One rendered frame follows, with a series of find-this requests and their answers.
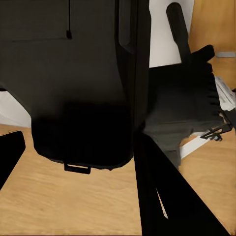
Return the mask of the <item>camera tripod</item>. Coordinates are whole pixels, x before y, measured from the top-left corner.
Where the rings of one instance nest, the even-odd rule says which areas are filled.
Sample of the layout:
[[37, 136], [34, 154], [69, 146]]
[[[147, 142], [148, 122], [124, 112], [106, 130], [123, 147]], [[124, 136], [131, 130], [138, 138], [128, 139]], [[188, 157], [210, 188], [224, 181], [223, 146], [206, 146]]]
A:
[[[144, 134], [152, 137], [178, 169], [181, 160], [219, 135], [201, 136], [225, 124], [220, 100], [208, 62], [214, 54], [212, 45], [191, 53], [181, 5], [170, 3], [166, 10], [181, 63], [149, 68], [146, 127]], [[189, 135], [195, 139], [180, 147]]]

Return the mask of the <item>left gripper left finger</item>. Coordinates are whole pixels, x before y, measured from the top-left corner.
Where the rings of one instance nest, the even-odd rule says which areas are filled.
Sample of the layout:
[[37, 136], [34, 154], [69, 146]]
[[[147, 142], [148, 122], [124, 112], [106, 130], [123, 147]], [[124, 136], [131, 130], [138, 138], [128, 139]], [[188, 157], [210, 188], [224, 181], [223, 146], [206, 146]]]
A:
[[0, 136], [0, 190], [26, 149], [22, 131]]

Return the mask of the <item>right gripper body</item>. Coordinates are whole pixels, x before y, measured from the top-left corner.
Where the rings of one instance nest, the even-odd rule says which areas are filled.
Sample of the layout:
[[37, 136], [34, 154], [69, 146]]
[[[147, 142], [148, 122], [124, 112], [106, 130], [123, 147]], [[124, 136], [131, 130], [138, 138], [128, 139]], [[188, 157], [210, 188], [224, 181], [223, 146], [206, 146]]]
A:
[[[233, 92], [236, 92], [236, 89], [232, 90]], [[236, 129], [236, 108], [234, 108], [233, 110], [222, 110], [222, 116], [225, 117], [227, 116], [227, 118], [229, 119], [229, 121], [231, 122], [231, 124], [233, 125], [233, 127]]]

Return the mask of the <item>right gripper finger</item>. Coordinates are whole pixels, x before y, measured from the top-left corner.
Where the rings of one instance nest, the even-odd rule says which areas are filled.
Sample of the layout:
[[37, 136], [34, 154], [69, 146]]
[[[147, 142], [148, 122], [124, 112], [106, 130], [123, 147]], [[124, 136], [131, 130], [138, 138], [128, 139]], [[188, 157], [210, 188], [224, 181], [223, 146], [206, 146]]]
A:
[[231, 124], [227, 116], [224, 117], [224, 120], [225, 120], [225, 124], [213, 129], [213, 131], [205, 134], [204, 136], [201, 136], [200, 138], [205, 139], [205, 138], [209, 138], [212, 136], [216, 136], [216, 135], [231, 131], [233, 128], [233, 125]]

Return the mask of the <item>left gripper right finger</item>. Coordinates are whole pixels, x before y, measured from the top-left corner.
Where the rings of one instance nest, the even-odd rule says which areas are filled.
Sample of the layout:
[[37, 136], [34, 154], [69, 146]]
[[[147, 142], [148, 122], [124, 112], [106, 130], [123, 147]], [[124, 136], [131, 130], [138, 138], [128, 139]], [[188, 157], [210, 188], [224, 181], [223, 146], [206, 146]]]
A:
[[133, 153], [143, 236], [231, 236], [151, 136], [134, 131]]

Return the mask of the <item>digital camera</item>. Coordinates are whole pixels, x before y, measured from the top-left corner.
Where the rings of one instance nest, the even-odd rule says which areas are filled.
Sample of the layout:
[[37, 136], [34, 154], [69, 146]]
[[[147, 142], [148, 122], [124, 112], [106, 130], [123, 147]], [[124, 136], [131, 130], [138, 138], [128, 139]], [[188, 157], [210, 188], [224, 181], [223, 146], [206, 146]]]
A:
[[0, 0], [0, 92], [31, 116], [39, 155], [82, 174], [130, 162], [150, 38], [149, 0]]

